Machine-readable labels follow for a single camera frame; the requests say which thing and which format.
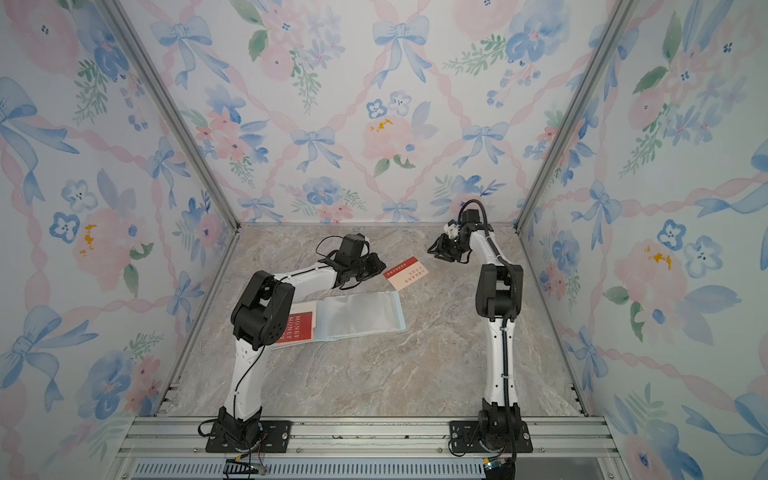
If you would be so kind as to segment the red and cream card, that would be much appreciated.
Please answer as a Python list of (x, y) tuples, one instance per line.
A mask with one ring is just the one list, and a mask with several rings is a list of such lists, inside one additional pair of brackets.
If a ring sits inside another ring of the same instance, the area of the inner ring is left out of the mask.
[(396, 291), (401, 291), (425, 277), (428, 270), (415, 256), (384, 272), (384, 277)]

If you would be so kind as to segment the red money card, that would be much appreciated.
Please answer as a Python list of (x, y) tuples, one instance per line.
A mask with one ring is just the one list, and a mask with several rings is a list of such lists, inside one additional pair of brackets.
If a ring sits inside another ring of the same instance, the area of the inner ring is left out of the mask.
[(315, 313), (313, 311), (291, 314), (277, 345), (294, 345), (312, 341), (315, 337), (315, 325)]

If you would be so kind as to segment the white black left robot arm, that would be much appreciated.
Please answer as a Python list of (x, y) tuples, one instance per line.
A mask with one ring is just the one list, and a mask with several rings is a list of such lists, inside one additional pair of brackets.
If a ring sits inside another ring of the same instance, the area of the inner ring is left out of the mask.
[(311, 266), (276, 274), (256, 272), (230, 316), (235, 364), (230, 391), (214, 424), (244, 448), (255, 444), (260, 438), (268, 356), (288, 327), (293, 303), (319, 292), (353, 288), (385, 268), (369, 239), (352, 233)]

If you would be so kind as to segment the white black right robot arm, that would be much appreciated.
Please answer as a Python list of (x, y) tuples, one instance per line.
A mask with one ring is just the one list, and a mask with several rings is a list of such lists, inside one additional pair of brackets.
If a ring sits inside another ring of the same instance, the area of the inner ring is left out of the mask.
[(449, 263), (467, 264), (472, 256), (480, 260), (475, 310), (485, 321), (487, 380), (478, 421), (484, 436), (511, 439), (521, 428), (513, 340), (522, 310), (524, 269), (502, 253), (485, 206), (477, 199), (462, 205), (458, 217), (444, 225), (427, 253)]

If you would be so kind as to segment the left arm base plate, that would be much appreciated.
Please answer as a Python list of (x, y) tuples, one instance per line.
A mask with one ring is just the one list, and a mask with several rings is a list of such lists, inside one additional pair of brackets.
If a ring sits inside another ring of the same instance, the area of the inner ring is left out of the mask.
[(286, 453), (293, 423), (288, 420), (261, 420), (247, 427), (213, 424), (206, 453)]

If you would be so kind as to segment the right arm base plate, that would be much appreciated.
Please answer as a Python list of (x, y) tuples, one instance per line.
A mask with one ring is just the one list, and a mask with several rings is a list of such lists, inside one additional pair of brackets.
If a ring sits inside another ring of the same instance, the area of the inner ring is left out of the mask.
[(454, 420), (449, 422), (449, 450), (457, 455), (499, 453), (532, 453), (534, 450), (528, 425), (522, 422), (515, 429), (515, 448), (510, 447), (511, 439), (504, 433), (483, 433), (477, 420)]

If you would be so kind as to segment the aluminium corner post right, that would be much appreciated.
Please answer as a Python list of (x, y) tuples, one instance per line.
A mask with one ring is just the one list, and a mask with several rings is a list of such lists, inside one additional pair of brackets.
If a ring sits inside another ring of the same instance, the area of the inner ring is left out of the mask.
[(575, 90), (574, 96), (565, 110), (563, 124), (558, 134), (555, 136), (549, 153), (545, 156), (539, 173), (535, 177), (534, 183), (526, 198), (526, 203), (520, 211), (520, 215), (515, 223), (517, 235), (522, 234), (527, 224), (532, 220), (537, 202), (544, 191), (549, 176), (557, 167), (560, 155), (565, 150), (571, 135), (577, 130), (581, 116), (586, 110), (588, 103), (596, 89), (596, 84), (600, 80), (607, 64), (612, 58), (621, 36), (627, 29), (628, 21), (636, 7), (636, 2), (632, 0), (621, 0), (616, 4), (613, 14), (609, 17), (604, 33), (600, 37), (600, 42), (587, 64), (584, 72), (584, 79)]

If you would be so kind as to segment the aluminium corner post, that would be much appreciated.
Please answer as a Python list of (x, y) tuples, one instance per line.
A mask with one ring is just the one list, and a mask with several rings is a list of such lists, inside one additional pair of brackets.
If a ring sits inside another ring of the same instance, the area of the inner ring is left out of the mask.
[(160, 72), (139, 38), (126, 11), (119, 1), (99, 0), (95, 2), (106, 23), (113, 30), (121, 46), (143, 76), (148, 92), (159, 108), (163, 120), (175, 136), (179, 146), (186, 154), (188, 162), (207, 189), (213, 204), (219, 209), (225, 223), (234, 231), (240, 227), (234, 211), (222, 189), (214, 178), (213, 171), (200, 154), (191, 131), (186, 126), (180, 110), (177, 108), (168, 88), (164, 85)]
[(581, 116), (586, 110), (588, 103), (596, 89), (596, 84), (600, 80), (607, 64), (612, 58), (621, 36), (627, 29), (628, 21), (636, 7), (636, 2), (632, 0), (621, 0), (616, 4), (613, 14), (609, 17), (604, 33), (600, 37), (600, 42), (587, 64), (584, 72), (584, 79), (575, 90), (574, 96), (565, 110), (563, 124), (558, 134), (555, 136), (549, 153), (545, 156), (539, 173), (535, 177), (534, 183), (526, 198), (526, 203), (520, 211), (520, 215), (515, 223), (517, 235), (522, 234), (527, 224), (532, 220), (537, 202), (544, 191), (549, 176), (557, 167), (560, 155), (565, 150), (571, 135), (577, 130)]

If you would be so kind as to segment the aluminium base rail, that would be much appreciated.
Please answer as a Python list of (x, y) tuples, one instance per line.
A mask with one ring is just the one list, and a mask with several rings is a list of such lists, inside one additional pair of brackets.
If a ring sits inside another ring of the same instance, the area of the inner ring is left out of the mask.
[(515, 448), (488, 449), (449, 417), (265, 417), (253, 447), (203, 417), (134, 420), (109, 479), (626, 479), (601, 417), (528, 417)]

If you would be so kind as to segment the aluminium corner post left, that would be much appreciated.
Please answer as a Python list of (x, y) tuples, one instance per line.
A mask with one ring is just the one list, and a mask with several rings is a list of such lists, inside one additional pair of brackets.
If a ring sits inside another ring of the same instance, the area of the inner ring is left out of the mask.
[(99, 0), (95, 2), (106, 23), (113, 30), (121, 46), (143, 76), (148, 92), (159, 108), (163, 120), (175, 136), (179, 146), (186, 154), (188, 162), (207, 189), (213, 204), (219, 209), (225, 223), (234, 231), (240, 227), (234, 211), (222, 189), (214, 178), (213, 171), (200, 154), (191, 131), (186, 126), (180, 110), (177, 108), (168, 88), (164, 85), (160, 72), (139, 38), (126, 11), (119, 1)]

